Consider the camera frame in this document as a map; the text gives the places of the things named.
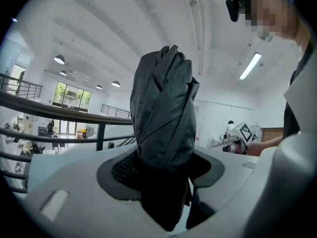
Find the floor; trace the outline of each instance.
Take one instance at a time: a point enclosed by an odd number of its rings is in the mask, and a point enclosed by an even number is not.
[[[57,135],[59,138],[76,138],[76,136],[75,135]],[[46,143],[46,142],[39,142],[39,146],[45,146],[45,148],[46,149],[48,149],[48,150],[52,150],[53,149],[53,145],[52,145],[52,143]],[[63,151],[65,151],[67,148],[69,148],[69,147],[71,147],[71,146],[73,146],[74,145],[74,143],[70,143],[70,144],[66,144],[65,146],[65,148],[64,147],[60,147],[60,146],[58,146],[58,148],[57,147],[55,147],[54,149],[55,149],[55,152],[56,152],[56,154],[62,154],[63,153]]]

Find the white ceiling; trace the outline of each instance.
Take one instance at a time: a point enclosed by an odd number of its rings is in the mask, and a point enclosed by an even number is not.
[[[67,79],[91,88],[101,84],[103,91],[131,91],[141,56],[164,45],[179,46],[193,62],[194,76],[201,71],[252,89],[262,87],[273,68],[288,71],[298,57],[289,41],[262,41],[243,15],[231,22],[225,0],[32,0],[18,24],[48,71],[75,71],[78,76],[69,73]],[[241,81],[254,52],[262,58]],[[58,54],[65,57],[64,67],[53,61]],[[114,80],[122,87],[112,87]]]

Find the ceiling light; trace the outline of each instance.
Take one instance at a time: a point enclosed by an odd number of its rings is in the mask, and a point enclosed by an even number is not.
[[[65,58],[62,55],[57,55],[54,60],[60,64],[65,64]]]
[[[239,79],[243,80],[248,76],[248,74],[251,72],[251,70],[254,68],[254,66],[257,64],[257,62],[260,60],[261,56],[262,55],[259,53],[254,54],[251,62],[249,63],[248,67],[244,70],[244,72],[241,74]]]
[[[66,70],[61,70],[61,71],[60,71],[60,74],[62,74],[62,75],[64,75],[64,76],[67,76]]]
[[[116,87],[120,87],[119,81],[114,81],[111,83],[111,85],[116,86]]]

